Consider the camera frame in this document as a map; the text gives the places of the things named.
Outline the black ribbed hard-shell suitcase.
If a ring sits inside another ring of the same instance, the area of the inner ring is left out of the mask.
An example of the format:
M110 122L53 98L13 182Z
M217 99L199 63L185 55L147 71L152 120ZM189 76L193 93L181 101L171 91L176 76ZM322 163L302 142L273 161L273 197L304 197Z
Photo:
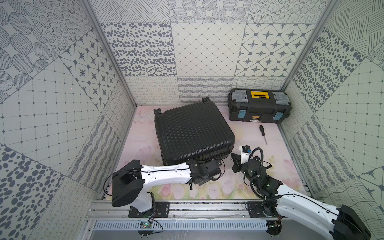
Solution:
M235 134L209 98L165 112L155 109L154 115L165 166L189 159L204 162L225 159L234 149Z

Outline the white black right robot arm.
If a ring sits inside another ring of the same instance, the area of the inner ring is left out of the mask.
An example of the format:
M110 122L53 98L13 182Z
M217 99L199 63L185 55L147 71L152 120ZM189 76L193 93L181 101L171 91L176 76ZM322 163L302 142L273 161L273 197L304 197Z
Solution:
M294 220L327 240L369 240L372 236L350 207L328 205L303 195L267 174L263 156L231 154L234 173L242 173L252 192L263 201L268 216Z

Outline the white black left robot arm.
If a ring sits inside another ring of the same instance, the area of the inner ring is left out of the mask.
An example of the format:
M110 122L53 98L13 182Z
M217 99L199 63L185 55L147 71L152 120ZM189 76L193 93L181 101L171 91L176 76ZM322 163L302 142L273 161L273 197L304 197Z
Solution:
M155 197L149 192L150 189L167 184L201 186L209 181L217 181L224 174L221 165L217 160L187 160L177 165L154 167L132 160L111 174L112 206L130 205L140 213L153 211Z

